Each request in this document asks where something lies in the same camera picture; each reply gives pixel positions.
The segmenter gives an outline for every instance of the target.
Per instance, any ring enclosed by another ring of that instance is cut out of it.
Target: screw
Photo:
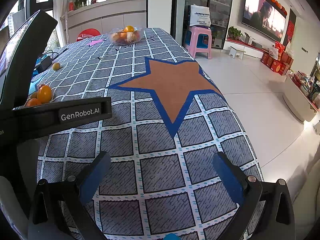
[[[250,182],[256,182],[256,177],[255,176],[252,176],[252,175],[250,175],[250,176],[248,176],[248,181],[250,181]]]
[[[45,179],[41,179],[39,180],[38,185],[43,185],[44,183],[45,183]]]
[[[279,179],[279,184],[284,186],[285,185],[285,180],[284,179]]]
[[[75,176],[75,175],[70,175],[70,176],[67,178],[67,180],[68,180],[69,182],[73,182],[73,181],[76,180],[76,176]]]

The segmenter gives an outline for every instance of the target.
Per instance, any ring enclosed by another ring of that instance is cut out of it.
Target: black charger
[[[50,67],[51,64],[51,57],[47,56],[36,65],[35,69],[38,71],[38,73],[42,73],[43,71],[47,70],[47,68]]]

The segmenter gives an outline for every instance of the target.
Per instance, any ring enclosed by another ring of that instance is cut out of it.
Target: person on tv
[[[267,28],[268,18],[271,12],[272,6],[267,1],[264,1],[261,9],[252,14],[249,25],[257,30]]]

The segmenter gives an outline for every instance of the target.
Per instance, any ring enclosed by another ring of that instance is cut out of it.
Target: red stool
[[[211,36],[211,30],[208,28],[202,28],[202,27],[196,27],[192,26],[189,27],[189,31],[191,32],[191,39],[190,39],[190,45],[183,43],[183,47],[186,48],[186,50],[190,53],[190,55],[195,58],[196,52],[204,52],[208,53],[208,59],[212,58],[212,51],[211,51],[211,44],[212,44],[212,36]],[[208,35],[208,47],[206,49],[204,48],[197,48],[198,43],[198,36],[200,34]]]
[[[101,33],[96,30],[96,29],[86,29],[84,31],[82,31],[79,35],[78,35],[78,38],[77,38],[77,41],[81,41],[82,39],[79,39],[80,37],[82,38],[82,35],[83,34],[87,34],[87,35],[92,35],[92,36],[99,36],[101,35]]]

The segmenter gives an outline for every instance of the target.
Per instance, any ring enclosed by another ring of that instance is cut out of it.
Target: television
[[[245,0],[242,23],[281,41],[286,15],[271,0]]]
[[[38,56],[57,21],[39,10],[10,38],[0,56],[0,110],[22,106],[28,97]]]

